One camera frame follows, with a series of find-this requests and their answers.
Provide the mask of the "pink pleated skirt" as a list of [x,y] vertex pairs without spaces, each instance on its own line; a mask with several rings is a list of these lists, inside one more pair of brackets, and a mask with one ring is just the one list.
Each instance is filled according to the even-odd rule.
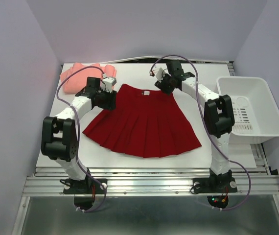
[[[63,82],[68,76],[84,68],[86,65],[81,63],[74,63],[68,70],[64,71],[60,75],[60,81]],[[98,67],[109,77],[116,76],[116,69],[112,65],[101,66],[99,63],[91,64],[91,66]],[[87,84],[88,77],[96,77],[103,79],[102,72],[99,69],[90,68],[85,69],[67,80],[62,86],[63,92],[66,94],[76,94],[82,90]]]

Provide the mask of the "red skirt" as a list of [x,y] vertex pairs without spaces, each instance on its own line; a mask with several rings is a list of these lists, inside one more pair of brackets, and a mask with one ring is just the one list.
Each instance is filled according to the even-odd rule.
[[113,152],[142,158],[179,155],[201,143],[174,96],[127,84],[116,95],[116,108],[103,110],[82,132]]

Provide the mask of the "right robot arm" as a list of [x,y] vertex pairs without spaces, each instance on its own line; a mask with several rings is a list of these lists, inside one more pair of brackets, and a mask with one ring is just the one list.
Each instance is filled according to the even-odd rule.
[[166,63],[166,69],[153,65],[150,76],[157,79],[155,86],[166,94],[175,89],[191,96],[197,102],[205,132],[211,142],[209,177],[194,178],[192,194],[219,193],[235,182],[229,160],[229,138],[235,124],[232,100],[229,95],[218,95],[200,84],[198,72],[185,72],[179,60]]

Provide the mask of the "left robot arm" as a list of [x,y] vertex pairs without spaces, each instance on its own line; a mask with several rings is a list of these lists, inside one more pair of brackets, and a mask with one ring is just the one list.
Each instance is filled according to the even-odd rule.
[[86,193],[92,187],[90,171],[79,157],[80,119],[94,107],[113,110],[116,107],[114,77],[89,77],[72,103],[54,117],[45,117],[42,125],[41,153],[58,163],[68,178],[61,180],[67,193]]

